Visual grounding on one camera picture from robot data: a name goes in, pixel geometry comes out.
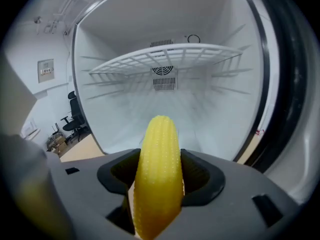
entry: office chair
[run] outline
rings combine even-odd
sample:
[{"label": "office chair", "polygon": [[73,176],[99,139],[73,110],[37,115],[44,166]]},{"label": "office chair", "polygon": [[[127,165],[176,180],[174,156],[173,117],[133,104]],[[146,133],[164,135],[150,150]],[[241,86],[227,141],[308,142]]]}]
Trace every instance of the office chair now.
[{"label": "office chair", "polygon": [[70,100],[71,107],[71,117],[72,121],[68,121],[67,117],[61,119],[61,121],[65,120],[66,125],[62,127],[65,131],[74,131],[75,135],[78,135],[78,142],[80,141],[80,135],[85,130],[81,125],[85,123],[85,119],[81,114],[79,103],[77,97],[75,95],[75,91],[72,91],[68,94],[68,99]]}]

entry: white wire rack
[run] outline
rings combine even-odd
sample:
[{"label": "white wire rack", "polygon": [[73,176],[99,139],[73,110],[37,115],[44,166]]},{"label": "white wire rack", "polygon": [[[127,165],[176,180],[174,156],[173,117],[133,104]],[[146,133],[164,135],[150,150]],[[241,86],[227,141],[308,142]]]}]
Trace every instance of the white wire rack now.
[{"label": "white wire rack", "polygon": [[241,50],[206,43],[177,43],[155,46],[113,58],[91,69],[89,74],[143,72],[150,68],[176,69],[216,64],[242,54]]}]

